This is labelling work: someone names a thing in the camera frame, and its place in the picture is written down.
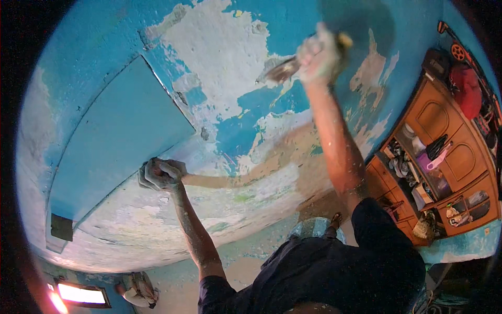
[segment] purple item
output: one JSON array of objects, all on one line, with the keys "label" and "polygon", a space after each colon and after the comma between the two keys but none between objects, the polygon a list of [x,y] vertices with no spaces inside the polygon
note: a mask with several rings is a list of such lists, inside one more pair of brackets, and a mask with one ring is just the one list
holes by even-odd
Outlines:
[{"label": "purple item", "polygon": [[427,153],[423,153],[422,155],[418,156],[417,163],[423,171],[429,172],[427,165],[431,163],[431,160],[429,159],[429,157],[427,157]]}]

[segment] light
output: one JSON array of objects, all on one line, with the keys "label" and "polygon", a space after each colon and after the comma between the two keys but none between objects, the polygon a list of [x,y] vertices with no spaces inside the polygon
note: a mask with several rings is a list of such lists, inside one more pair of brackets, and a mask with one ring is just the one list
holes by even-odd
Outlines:
[{"label": "light", "polygon": [[103,292],[99,290],[87,290],[69,286],[63,283],[58,284],[59,294],[68,301],[83,303],[106,303]]},{"label": "light", "polygon": [[52,304],[54,304],[54,307],[59,311],[59,313],[68,314],[66,305],[64,305],[63,300],[61,300],[57,293],[55,293],[54,291],[49,291],[49,298],[51,299]]}]

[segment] foot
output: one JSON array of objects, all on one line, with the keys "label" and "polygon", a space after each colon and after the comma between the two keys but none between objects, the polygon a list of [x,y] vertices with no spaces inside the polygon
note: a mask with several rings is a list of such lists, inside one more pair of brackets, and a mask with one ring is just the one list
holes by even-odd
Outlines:
[{"label": "foot", "polygon": [[341,223],[342,223],[342,213],[338,212],[331,219],[331,223],[329,226],[338,230],[338,228],[340,228]]}]

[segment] wooden cabinet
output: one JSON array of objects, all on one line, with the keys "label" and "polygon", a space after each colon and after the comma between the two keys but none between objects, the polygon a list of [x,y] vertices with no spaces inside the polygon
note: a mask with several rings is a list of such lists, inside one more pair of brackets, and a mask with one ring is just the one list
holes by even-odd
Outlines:
[{"label": "wooden cabinet", "polygon": [[497,218],[498,198],[488,175],[463,189],[455,199],[438,205],[448,236],[478,228]]},{"label": "wooden cabinet", "polygon": [[366,182],[370,196],[375,199],[380,198],[390,190],[371,164],[366,168]]},{"label": "wooden cabinet", "polygon": [[[427,146],[444,134],[448,135],[445,144],[453,144],[439,167],[427,172],[423,148],[415,142]],[[393,157],[385,155],[386,149],[400,158],[409,158],[415,177],[399,178],[389,168]],[[434,202],[426,204],[423,211],[437,210],[441,237],[459,235],[500,218],[495,167],[484,138],[443,83],[426,76],[421,78],[403,119],[367,166],[366,174],[370,195],[393,214],[398,228],[414,245],[428,243],[413,235],[421,213],[409,181],[419,181],[430,189]]]},{"label": "wooden cabinet", "polygon": [[424,145],[431,144],[443,134],[449,139],[462,126],[462,117],[450,101],[428,79],[417,92],[406,123],[415,131]]},{"label": "wooden cabinet", "polygon": [[373,165],[374,169],[382,178],[382,180],[384,181],[389,190],[392,190],[393,188],[398,186],[396,180],[392,178],[392,175],[387,170],[387,166],[384,165],[379,158],[375,158],[375,160],[371,164]]},{"label": "wooden cabinet", "polygon": [[459,191],[486,171],[483,153],[466,125],[451,137],[453,146],[439,165],[453,192]]}]

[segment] window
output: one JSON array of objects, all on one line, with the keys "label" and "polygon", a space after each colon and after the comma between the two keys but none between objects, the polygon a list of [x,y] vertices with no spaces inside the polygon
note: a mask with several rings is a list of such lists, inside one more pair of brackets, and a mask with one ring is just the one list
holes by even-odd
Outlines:
[{"label": "window", "polygon": [[56,286],[59,295],[65,300],[66,304],[82,307],[111,308],[104,288],[84,286],[59,280],[56,280]]}]

